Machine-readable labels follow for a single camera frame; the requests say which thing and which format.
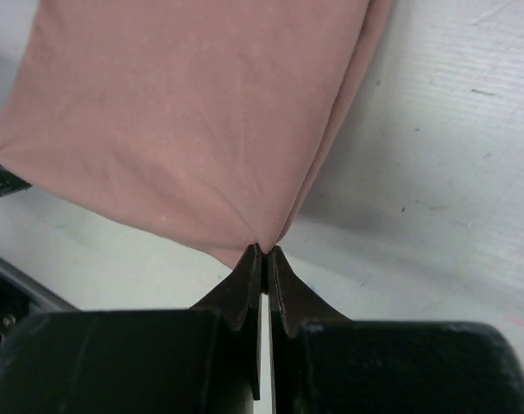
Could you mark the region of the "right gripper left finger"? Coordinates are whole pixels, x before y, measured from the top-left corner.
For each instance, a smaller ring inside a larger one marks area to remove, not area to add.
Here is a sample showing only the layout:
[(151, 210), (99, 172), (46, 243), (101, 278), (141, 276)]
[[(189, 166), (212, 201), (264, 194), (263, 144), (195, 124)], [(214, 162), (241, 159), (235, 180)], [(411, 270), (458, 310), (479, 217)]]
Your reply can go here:
[(246, 379), (252, 398), (260, 398), (262, 250), (246, 247), (230, 274), (193, 310), (217, 311), (230, 333), (231, 358)]

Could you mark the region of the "dusty pink printed t shirt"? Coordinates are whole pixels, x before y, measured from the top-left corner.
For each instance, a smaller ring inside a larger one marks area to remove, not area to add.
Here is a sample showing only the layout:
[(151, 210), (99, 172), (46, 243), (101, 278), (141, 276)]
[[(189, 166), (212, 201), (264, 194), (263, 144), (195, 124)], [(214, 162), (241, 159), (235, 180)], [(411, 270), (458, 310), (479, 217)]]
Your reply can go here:
[(0, 165), (229, 267), (300, 209), (389, 1), (42, 1)]

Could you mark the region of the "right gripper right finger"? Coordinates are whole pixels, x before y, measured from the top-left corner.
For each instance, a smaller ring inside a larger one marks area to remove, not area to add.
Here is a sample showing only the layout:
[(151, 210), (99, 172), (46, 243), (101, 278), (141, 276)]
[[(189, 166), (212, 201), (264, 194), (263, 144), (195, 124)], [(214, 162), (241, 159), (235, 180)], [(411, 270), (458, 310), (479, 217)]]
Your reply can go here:
[(300, 338), (305, 324), (346, 322), (294, 272), (280, 247), (266, 256), (270, 322), (272, 408), (274, 413), (311, 413), (311, 390), (306, 383), (311, 366)]

